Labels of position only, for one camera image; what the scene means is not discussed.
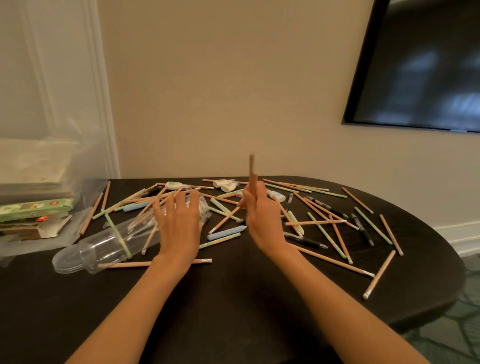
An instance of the wall-mounted tv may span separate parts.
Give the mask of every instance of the wall-mounted tv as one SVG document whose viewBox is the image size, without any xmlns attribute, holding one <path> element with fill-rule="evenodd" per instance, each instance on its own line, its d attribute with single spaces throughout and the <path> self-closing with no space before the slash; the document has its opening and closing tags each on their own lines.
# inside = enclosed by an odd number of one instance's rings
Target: wall-mounted tv
<svg viewBox="0 0 480 364">
<path fill-rule="evenodd" d="M 376 0 L 343 123 L 480 132 L 480 0 Z"/>
</svg>

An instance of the tv frame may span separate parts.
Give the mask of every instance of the tv frame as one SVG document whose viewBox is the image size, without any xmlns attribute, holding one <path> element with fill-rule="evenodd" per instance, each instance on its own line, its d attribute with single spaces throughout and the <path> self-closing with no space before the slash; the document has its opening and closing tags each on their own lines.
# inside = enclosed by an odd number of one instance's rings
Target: tv frame
<svg viewBox="0 0 480 364">
<path fill-rule="evenodd" d="M 377 39 L 380 34 L 380 29 L 385 19 L 385 15 L 390 5 L 390 0 L 375 0 L 372 6 L 372 12 L 368 21 L 367 30 L 363 39 L 362 48 L 360 51 L 359 61 L 353 76 L 352 87 L 347 100 L 347 106 L 342 119 L 344 125 L 357 125 L 357 126 L 378 126 L 378 127 L 393 127 L 402 129 L 424 129 L 424 130 L 441 130 L 454 133 L 480 133 L 480 131 L 463 131 L 453 130 L 447 128 L 432 128 L 428 126 L 406 126 L 404 124 L 379 124 L 370 120 L 356 120 L 355 112 L 360 102 L 361 93 L 367 79 L 370 63 L 373 58 Z"/>
</svg>

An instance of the black table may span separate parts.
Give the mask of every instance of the black table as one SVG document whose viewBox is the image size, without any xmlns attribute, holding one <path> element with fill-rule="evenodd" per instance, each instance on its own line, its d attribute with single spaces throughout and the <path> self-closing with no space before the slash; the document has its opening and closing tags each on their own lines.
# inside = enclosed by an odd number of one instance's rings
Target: black table
<svg viewBox="0 0 480 364">
<path fill-rule="evenodd" d="M 268 178 L 342 193 L 341 185 L 332 182 L 292 176 Z M 211 185 L 198 178 L 170 180 Z M 108 206 L 141 188 L 166 181 L 114 180 Z M 465 281 L 463 263 L 453 248 L 408 212 L 365 192 L 349 190 L 375 212 L 367 213 L 368 217 L 382 230 L 378 214 L 384 214 L 405 256 L 394 257 L 367 301 L 361 296 L 370 278 L 312 256 L 307 255 L 307 259 L 397 331 L 419 327 L 441 316 L 455 302 Z M 350 197 L 312 195 L 348 214 L 357 206 Z M 298 219 L 309 220 L 308 208 L 300 200 L 293 199 L 291 210 Z M 136 214 L 138 210 L 111 216 L 120 223 Z M 203 229 L 201 242 L 206 242 L 207 232 L 222 218 L 213 214 Z M 366 245 L 358 232 L 345 224 L 339 225 L 340 232 L 354 265 L 377 272 L 392 247 L 359 219 L 373 237 L 375 247 Z M 93 221 L 87 236 L 100 231 L 103 224 L 104 218 Z M 229 220 L 221 229 L 236 225 Z M 307 237 L 330 245 L 316 226 L 304 229 Z M 333 228 L 325 229 L 336 240 Z M 57 251 L 18 256 L 7 268 L 0 269 L 2 364 L 63 363 L 144 272 L 144 268 L 129 268 L 96 275 L 86 271 L 61 275 L 51 264 Z M 151 248 L 147 255 L 138 255 L 134 260 L 151 260 L 157 252 L 158 247 Z M 342 260 L 332 247 L 317 252 Z M 141 363 L 277 364 L 319 362 L 319 358 L 323 363 L 337 361 L 296 291 L 256 248 L 248 230 L 240 238 L 200 250 L 198 257 L 213 258 L 213 264 L 192 266 L 175 288 L 152 330 Z"/>
</svg>

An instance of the box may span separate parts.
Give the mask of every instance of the box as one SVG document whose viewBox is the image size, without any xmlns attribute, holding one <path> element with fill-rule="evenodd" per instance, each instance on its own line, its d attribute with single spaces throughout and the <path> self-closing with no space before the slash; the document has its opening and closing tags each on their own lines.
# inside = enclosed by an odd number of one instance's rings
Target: box
<svg viewBox="0 0 480 364">
<path fill-rule="evenodd" d="M 0 236 L 18 235 L 20 240 L 53 238 L 71 219 L 71 215 L 55 215 L 0 222 Z"/>
<path fill-rule="evenodd" d="M 40 216 L 67 215 L 75 202 L 72 198 L 59 198 L 0 206 L 0 222 Z"/>
</svg>

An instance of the green box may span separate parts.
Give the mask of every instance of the green box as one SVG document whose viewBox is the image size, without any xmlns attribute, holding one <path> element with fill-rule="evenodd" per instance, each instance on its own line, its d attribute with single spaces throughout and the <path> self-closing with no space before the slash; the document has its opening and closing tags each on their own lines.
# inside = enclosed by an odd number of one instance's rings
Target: green box
<svg viewBox="0 0 480 364">
<path fill-rule="evenodd" d="M 58 198 L 56 200 L 34 201 L 24 204 L 2 205 L 0 206 L 0 222 L 66 214 L 74 205 L 75 202 L 73 198 Z"/>
</svg>

